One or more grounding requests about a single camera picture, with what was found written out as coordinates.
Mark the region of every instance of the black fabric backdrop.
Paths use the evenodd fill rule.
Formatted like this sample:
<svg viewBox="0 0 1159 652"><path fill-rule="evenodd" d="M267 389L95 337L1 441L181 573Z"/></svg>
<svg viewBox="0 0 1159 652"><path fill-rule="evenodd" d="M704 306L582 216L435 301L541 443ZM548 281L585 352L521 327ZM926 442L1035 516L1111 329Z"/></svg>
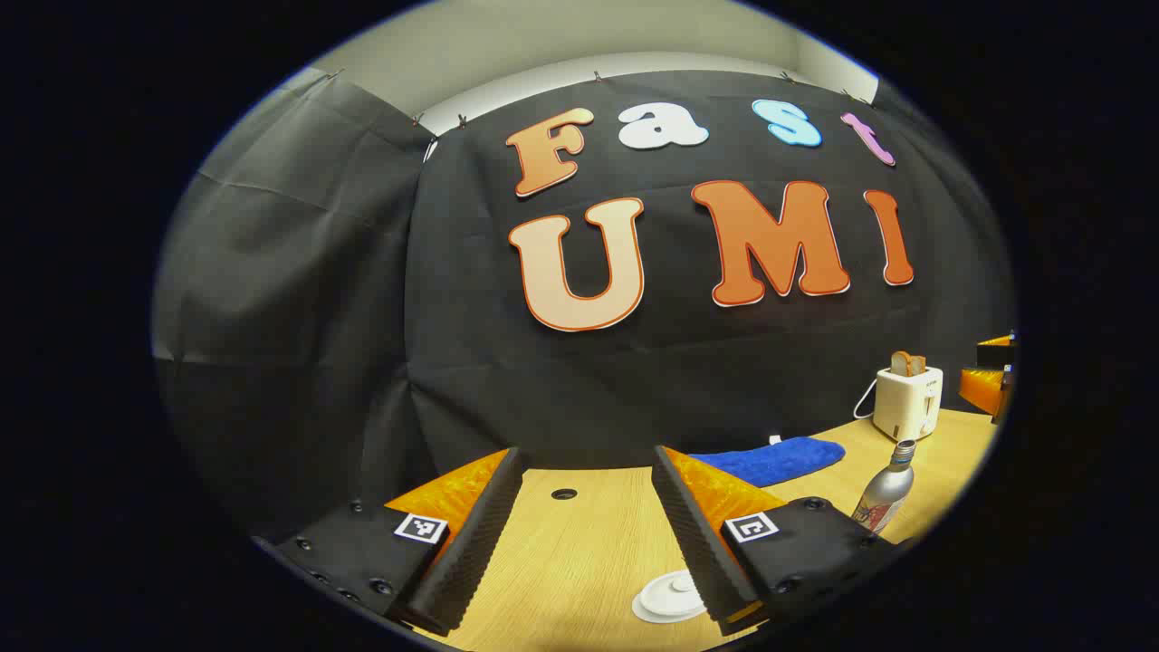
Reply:
<svg viewBox="0 0 1159 652"><path fill-rule="evenodd" d="M774 138L756 98L803 109L822 145ZM619 112L657 101L687 108L708 140L624 146ZM809 435L848 422L896 350L926 356L946 374L942 405L969 409L958 371L1013 325L1008 263L978 186L901 105L742 73L633 74L481 116L423 163L431 134L407 116L341 79L301 76L239 124L178 207L154 316L175 428L234 515L277 540L510 446L538 467L615 468L649 464L657 444L708 453ZM577 174L516 197L508 135L576 107L596 115L584 149L563 154ZM713 302L715 230L690 196L712 180L744 183L773 214L787 182L824 185L850 290L808 296L794 283L756 305ZM909 285L882 279L867 189L898 202ZM508 233L566 214L568 283L595 294L607 263L583 213L624 196L644 203L639 307L602 331L546 328Z"/></svg>

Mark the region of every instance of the blue towel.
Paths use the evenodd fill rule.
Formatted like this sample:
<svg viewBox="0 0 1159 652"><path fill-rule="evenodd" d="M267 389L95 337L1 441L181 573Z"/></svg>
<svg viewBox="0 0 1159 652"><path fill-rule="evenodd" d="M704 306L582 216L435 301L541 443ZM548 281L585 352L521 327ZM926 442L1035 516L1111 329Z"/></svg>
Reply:
<svg viewBox="0 0 1159 652"><path fill-rule="evenodd" d="M841 445L794 438L756 450L690 455L750 485L767 488L824 469L845 457Z"/></svg>

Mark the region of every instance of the aluminum bottle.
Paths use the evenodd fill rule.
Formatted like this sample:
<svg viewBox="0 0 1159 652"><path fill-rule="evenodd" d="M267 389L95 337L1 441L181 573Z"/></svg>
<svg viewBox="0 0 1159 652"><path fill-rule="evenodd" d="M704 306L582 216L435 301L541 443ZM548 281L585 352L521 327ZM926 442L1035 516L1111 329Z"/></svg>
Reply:
<svg viewBox="0 0 1159 652"><path fill-rule="evenodd" d="M902 508L905 497L913 486L913 452L917 442L904 440L897 442L889 467L882 469L866 486L858 508L853 511L853 520L865 526L874 534L881 534L889 521Z"/></svg>

